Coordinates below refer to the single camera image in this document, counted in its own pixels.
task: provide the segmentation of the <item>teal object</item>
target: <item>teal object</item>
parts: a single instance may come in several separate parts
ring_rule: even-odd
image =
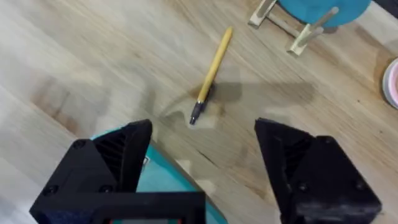
[[[315,23],[333,7],[334,15],[323,27],[336,27],[358,18],[369,6],[371,0],[279,0],[280,5],[291,15],[309,24]]]
[[[148,146],[146,158],[148,161],[142,169],[138,181],[137,192],[191,192],[198,189],[188,181],[164,156],[151,145]],[[122,220],[113,220],[112,224],[123,224]],[[225,217],[209,202],[206,202],[206,223],[227,224]]]

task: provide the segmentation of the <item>yellow pencil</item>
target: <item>yellow pencil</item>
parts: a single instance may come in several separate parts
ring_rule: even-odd
[[[218,46],[216,55],[214,56],[213,62],[211,63],[210,69],[206,75],[205,82],[200,89],[197,102],[193,107],[190,124],[195,124],[195,121],[198,119],[199,114],[202,111],[203,104],[206,101],[206,97],[208,96],[208,92],[211,88],[211,85],[213,84],[214,79],[216,78],[218,67],[220,66],[226,48],[228,47],[229,41],[231,40],[232,31],[232,27],[227,28],[224,33],[223,39],[221,40],[220,46]]]

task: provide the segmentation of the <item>wooden dowel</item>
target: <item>wooden dowel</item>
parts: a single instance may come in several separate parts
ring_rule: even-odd
[[[272,21],[274,24],[285,30],[287,33],[294,37],[298,37],[300,32],[291,27],[288,23],[286,23],[283,19],[279,19],[277,16],[275,16],[273,13],[269,13],[268,19]]]
[[[316,36],[320,35],[323,33],[323,27],[318,27],[311,33],[309,33],[307,36],[305,36],[303,39],[300,40],[300,42],[297,44],[297,46],[301,47],[308,43],[308,41],[314,39]]]
[[[325,15],[322,16],[318,21],[316,21],[314,24],[311,25],[310,30],[313,31],[317,29],[318,27],[321,27],[324,23],[326,23],[330,18],[332,18],[334,15],[338,13],[338,7],[333,7],[326,13]]]

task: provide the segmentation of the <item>wood grain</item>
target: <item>wood grain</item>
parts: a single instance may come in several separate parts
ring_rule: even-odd
[[[360,18],[295,58],[285,52],[293,38],[273,23],[247,25],[258,3],[0,1],[4,223],[32,223],[27,209],[74,139],[143,118],[154,124],[156,148],[211,183],[203,188],[230,223],[279,223],[253,130],[258,117],[333,135],[383,202],[375,223],[398,222],[398,111],[380,93],[397,46]],[[214,98],[190,127],[228,26],[234,37]]]

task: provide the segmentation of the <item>pink dish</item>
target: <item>pink dish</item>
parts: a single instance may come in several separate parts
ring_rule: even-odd
[[[384,72],[382,87],[386,100],[398,109],[398,58]]]

